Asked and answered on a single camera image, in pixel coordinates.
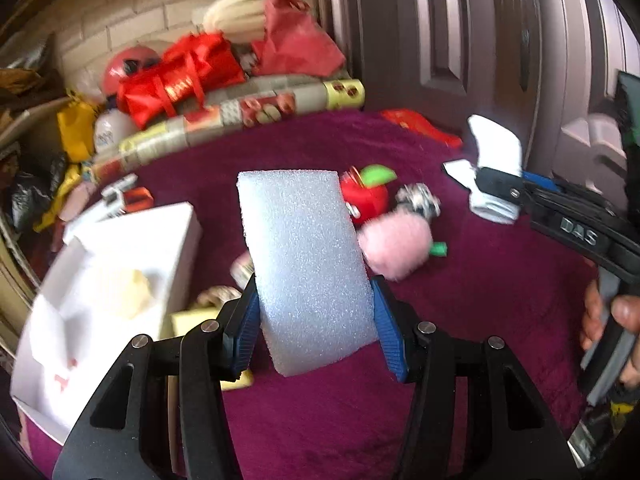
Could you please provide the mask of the person's right hand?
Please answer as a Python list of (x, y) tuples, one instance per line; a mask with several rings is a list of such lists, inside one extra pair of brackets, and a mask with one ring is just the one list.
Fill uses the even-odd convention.
[[(592, 281), (585, 292), (585, 313), (582, 317), (582, 331), (580, 332), (580, 344), (584, 350), (589, 350), (598, 342), (603, 334), (605, 322), (603, 321), (604, 303), (598, 289), (598, 282)], [(625, 330), (639, 335), (640, 330), (640, 299), (637, 296), (623, 295), (613, 300), (611, 314)], [(634, 350), (625, 368), (620, 373), (620, 381), (628, 389), (639, 387), (640, 350), (639, 341), (636, 341)]]

